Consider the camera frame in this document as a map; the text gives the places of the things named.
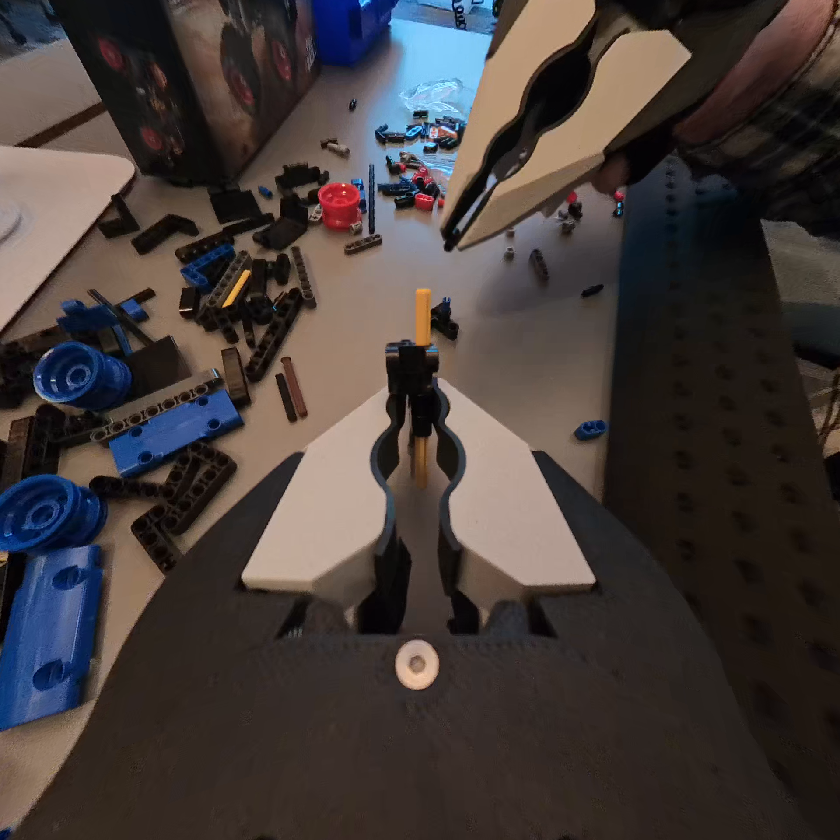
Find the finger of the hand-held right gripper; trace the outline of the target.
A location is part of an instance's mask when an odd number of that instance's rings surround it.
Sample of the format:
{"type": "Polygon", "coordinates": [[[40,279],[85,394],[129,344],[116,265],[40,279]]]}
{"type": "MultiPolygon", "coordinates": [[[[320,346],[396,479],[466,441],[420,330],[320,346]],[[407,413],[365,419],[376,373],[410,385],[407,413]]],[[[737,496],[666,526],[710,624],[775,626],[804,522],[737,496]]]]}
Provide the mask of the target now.
{"type": "Polygon", "coordinates": [[[493,238],[565,193],[552,150],[593,79],[595,2],[505,2],[448,183],[455,249],[493,238]]]}
{"type": "Polygon", "coordinates": [[[559,128],[559,139],[551,143],[552,151],[563,152],[562,173],[579,178],[535,212],[555,207],[591,177],[604,162],[607,146],[688,64],[690,52],[666,29],[596,28],[590,57],[591,86],[580,107],[559,128]]]}

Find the black beam assembly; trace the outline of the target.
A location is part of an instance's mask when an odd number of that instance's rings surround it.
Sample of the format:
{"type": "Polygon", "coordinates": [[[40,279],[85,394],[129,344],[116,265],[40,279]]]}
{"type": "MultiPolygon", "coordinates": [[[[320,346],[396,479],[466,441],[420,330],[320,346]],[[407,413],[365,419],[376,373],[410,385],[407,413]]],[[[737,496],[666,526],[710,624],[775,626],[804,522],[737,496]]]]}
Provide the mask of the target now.
{"type": "Polygon", "coordinates": [[[388,391],[408,404],[411,475],[419,489],[427,487],[428,440],[434,426],[434,376],[439,363],[432,341],[431,299],[431,290],[416,289],[414,341],[390,343],[385,351],[388,391]]]}

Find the person's right hand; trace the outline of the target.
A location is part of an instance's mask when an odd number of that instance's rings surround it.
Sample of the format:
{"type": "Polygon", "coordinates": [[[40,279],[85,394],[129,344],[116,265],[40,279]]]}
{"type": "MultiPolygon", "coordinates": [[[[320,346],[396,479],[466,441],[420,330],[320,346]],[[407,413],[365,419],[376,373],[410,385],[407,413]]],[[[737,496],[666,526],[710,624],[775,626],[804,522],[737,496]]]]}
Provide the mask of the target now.
{"type": "Polygon", "coordinates": [[[676,148],[719,139],[781,91],[820,45],[834,16],[832,1],[789,1],[756,35],[742,58],[693,112],[669,128],[642,138],[633,153],[609,156],[591,177],[604,195],[641,180],[676,148]]]}

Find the brown axle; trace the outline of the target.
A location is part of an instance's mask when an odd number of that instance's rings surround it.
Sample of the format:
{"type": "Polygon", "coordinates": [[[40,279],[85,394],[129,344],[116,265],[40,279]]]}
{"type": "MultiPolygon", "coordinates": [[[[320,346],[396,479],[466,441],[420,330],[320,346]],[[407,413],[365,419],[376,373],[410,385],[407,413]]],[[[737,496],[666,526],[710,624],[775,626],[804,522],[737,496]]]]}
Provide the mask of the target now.
{"type": "Polygon", "coordinates": [[[283,368],[283,373],[286,377],[287,387],[290,393],[292,404],[294,405],[296,414],[299,418],[308,417],[308,408],[302,394],[298,373],[290,356],[285,355],[280,358],[280,363],[283,368]]]}

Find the blue plastic bin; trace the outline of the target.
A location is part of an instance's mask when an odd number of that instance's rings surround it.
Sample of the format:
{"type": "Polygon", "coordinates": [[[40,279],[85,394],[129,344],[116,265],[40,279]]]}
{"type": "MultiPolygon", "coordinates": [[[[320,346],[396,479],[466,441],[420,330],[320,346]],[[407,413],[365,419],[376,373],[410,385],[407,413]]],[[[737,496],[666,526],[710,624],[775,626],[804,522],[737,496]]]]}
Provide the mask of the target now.
{"type": "Polygon", "coordinates": [[[392,20],[397,1],[313,1],[317,51],[325,66],[352,67],[392,20]]]}

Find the blue flat panel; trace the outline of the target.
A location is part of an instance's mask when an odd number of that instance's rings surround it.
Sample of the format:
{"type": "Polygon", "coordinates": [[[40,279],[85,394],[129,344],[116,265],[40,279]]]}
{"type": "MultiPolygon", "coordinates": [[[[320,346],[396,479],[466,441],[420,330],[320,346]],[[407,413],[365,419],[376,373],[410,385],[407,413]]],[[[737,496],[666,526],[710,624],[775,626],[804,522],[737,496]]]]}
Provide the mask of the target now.
{"type": "Polygon", "coordinates": [[[214,440],[244,425],[226,391],[209,393],[132,427],[109,441],[119,476],[132,478],[162,465],[193,443],[214,440]]]}

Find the red wheel rim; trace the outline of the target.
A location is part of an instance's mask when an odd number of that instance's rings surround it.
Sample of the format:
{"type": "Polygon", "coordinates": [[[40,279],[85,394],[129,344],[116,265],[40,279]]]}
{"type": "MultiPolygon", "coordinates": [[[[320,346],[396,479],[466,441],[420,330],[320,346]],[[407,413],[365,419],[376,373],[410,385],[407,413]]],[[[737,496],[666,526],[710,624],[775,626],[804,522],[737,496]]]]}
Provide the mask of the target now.
{"type": "Polygon", "coordinates": [[[332,182],[318,190],[322,224],[334,231],[348,233],[361,220],[361,192],[355,185],[332,182]]]}

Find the black perforated panel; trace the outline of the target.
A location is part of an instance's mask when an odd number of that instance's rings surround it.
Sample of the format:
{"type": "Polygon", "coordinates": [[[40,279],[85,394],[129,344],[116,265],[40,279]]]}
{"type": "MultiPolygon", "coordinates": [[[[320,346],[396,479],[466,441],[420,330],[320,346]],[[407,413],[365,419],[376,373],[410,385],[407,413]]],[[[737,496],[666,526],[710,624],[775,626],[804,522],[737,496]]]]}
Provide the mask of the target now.
{"type": "Polygon", "coordinates": [[[675,156],[626,199],[604,502],[713,640],[786,798],[838,838],[838,511],[762,226],[675,156]]]}

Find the black bent beam cluster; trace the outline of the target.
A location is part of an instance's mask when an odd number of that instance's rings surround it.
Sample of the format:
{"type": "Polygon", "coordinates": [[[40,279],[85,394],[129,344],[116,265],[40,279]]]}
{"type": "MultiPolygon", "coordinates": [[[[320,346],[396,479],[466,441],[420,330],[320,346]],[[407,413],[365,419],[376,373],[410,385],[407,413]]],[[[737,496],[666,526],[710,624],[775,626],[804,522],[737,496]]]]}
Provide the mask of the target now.
{"type": "Polygon", "coordinates": [[[276,188],[280,193],[292,193],[300,187],[317,184],[319,187],[329,182],[330,173],[317,165],[307,162],[283,164],[281,172],[275,176],[276,188]]]}

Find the long grey beam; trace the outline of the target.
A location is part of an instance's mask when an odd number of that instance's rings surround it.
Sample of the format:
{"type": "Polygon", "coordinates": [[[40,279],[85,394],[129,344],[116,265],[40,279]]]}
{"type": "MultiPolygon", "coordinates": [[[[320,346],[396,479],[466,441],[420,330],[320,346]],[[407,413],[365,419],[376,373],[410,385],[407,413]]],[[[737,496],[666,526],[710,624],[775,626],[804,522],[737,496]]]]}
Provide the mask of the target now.
{"type": "Polygon", "coordinates": [[[297,272],[302,303],[306,308],[313,310],[318,306],[318,303],[309,276],[308,264],[299,246],[293,245],[290,247],[290,258],[297,272]]]}

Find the blue wheel rim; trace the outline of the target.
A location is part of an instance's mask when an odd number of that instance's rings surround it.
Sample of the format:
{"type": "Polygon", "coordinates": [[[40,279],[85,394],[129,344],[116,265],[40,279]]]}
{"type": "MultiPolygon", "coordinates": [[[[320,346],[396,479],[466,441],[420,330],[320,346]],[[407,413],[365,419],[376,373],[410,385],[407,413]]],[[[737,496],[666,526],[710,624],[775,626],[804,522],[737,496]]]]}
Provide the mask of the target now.
{"type": "Polygon", "coordinates": [[[56,475],[31,476],[1,496],[1,550],[44,553],[89,545],[108,518],[107,502],[56,475]]]}
{"type": "Polygon", "coordinates": [[[132,383],[126,363],[75,341],[48,350],[33,371],[34,389],[40,398],[83,411],[122,405],[132,383]]]}

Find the thin black axle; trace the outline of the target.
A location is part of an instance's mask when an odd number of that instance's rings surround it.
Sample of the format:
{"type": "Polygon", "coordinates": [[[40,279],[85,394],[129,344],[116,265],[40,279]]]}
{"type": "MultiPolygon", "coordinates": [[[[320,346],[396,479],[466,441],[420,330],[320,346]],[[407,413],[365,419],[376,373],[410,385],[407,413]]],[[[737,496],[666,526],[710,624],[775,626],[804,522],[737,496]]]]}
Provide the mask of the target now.
{"type": "Polygon", "coordinates": [[[145,347],[150,347],[154,344],[155,339],[144,332],[140,326],[140,324],[132,318],[127,312],[122,310],[121,307],[118,307],[112,304],[108,299],[106,299],[100,292],[93,288],[87,289],[87,294],[90,298],[92,298],[96,303],[102,305],[106,309],[108,309],[111,314],[114,316],[115,319],[130,333],[134,336],[138,341],[142,343],[145,347]]]}

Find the blue angled panel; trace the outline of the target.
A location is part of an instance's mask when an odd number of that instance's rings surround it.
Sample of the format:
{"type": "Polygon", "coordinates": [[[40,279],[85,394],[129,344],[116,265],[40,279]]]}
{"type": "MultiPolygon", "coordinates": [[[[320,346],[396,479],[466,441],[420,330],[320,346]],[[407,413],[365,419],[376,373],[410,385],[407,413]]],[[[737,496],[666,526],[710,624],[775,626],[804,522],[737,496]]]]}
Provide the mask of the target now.
{"type": "Polygon", "coordinates": [[[133,352],[121,321],[107,307],[89,307],[77,299],[63,301],[60,306],[63,314],[56,319],[56,325],[73,340],[117,358],[133,352]]]}

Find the adjacent grey table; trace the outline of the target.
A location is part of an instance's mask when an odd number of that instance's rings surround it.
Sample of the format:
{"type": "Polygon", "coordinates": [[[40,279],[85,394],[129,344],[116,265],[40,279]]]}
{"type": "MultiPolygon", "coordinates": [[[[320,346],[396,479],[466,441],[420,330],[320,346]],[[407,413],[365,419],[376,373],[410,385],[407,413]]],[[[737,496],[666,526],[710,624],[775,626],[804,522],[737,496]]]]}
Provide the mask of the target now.
{"type": "Polygon", "coordinates": [[[65,39],[2,62],[1,143],[131,157],[65,39]]]}

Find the blue frame beam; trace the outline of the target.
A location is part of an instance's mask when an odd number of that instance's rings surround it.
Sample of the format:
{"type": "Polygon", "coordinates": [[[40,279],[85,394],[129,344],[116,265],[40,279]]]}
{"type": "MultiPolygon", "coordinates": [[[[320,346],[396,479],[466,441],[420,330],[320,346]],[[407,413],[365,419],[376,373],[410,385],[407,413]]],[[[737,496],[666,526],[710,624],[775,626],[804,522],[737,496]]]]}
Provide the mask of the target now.
{"type": "Polygon", "coordinates": [[[182,277],[187,285],[197,289],[200,294],[209,294],[235,257],[234,247],[225,243],[187,264],[181,269],[182,277]]]}

